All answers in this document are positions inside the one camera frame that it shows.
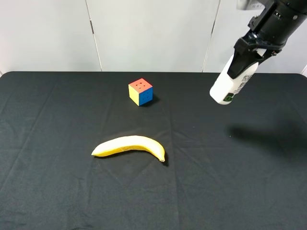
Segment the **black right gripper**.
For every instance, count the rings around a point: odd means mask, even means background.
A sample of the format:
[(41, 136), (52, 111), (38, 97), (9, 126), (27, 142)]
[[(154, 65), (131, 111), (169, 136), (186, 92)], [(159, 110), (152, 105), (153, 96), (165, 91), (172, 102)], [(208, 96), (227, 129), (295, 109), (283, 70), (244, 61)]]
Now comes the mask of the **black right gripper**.
[(248, 67), (258, 62), (260, 65), (267, 59), (281, 52), (281, 45), (263, 40), (253, 32), (247, 32), (239, 38), (234, 46), (234, 56), (227, 71), (230, 78), (237, 78)]

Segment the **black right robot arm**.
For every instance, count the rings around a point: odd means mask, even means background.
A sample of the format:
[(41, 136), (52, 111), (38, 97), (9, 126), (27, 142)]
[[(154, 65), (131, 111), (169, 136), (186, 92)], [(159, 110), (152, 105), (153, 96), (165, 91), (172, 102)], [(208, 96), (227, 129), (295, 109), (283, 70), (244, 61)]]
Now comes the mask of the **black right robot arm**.
[(234, 46), (227, 74), (235, 79), (248, 67), (281, 52), (288, 38), (307, 18), (305, 0), (261, 0), (265, 9), (252, 17), (249, 31)]

